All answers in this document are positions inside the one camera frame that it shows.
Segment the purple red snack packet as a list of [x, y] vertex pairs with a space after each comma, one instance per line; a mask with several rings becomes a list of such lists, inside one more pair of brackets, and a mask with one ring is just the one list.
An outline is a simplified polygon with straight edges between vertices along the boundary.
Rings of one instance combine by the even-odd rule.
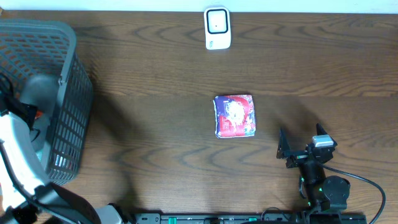
[[256, 133], [252, 95], [223, 95], [213, 100], [217, 138], [245, 138]]

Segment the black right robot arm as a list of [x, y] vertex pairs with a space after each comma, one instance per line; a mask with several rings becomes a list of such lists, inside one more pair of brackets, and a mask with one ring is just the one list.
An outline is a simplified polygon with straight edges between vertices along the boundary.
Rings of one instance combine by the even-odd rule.
[[319, 212], [340, 212], [347, 209], [351, 185], [342, 177], [325, 174], [324, 165], [333, 159], [337, 142], [320, 124], [316, 129], [317, 134], [301, 151], [292, 150], [285, 133], [280, 130], [276, 158], [284, 159], [288, 169], [299, 169], [299, 192], [311, 208]]

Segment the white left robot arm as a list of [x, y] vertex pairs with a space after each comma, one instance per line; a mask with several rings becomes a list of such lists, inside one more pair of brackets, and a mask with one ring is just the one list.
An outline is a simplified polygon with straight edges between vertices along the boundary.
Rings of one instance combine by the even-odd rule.
[[10, 79], [1, 75], [1, 223], [35, 223], [41, 213], [51, 216], [48, 223], [134, 223], [113, 203], [94, 208], [49, 181], [30, 138], [36, 111], [15, 98]]

